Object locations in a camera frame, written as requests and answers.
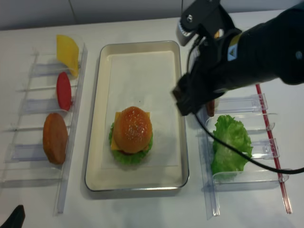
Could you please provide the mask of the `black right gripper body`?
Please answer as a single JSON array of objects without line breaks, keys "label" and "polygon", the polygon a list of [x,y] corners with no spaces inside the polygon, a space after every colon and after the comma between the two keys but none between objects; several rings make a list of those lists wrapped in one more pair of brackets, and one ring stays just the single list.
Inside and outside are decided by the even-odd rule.
[{"label": "black right gripper body", "polygon": [[199,35],[195,39],[187,57],[186,73],[172,90],[182,116],[196,114],[204,104],[224,94],[216,92],[217,77],[212,72],[223,64],[228,50],[225,45],[240,34],[241,30],[233,28],[219,38]]}]

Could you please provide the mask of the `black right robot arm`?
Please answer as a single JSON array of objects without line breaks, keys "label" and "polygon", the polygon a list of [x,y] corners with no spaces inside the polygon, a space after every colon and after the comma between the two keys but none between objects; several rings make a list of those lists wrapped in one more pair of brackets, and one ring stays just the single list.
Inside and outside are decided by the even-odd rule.
[{"label": "black right robot arm", "polygon": [[181,115],[196,114],[229,90],[280,78],[304,81],[304,5],[241,31],[218,0],[197,0],[182,14],[177,38],[184,46],[197,37],[198,55],[173,90]]}]

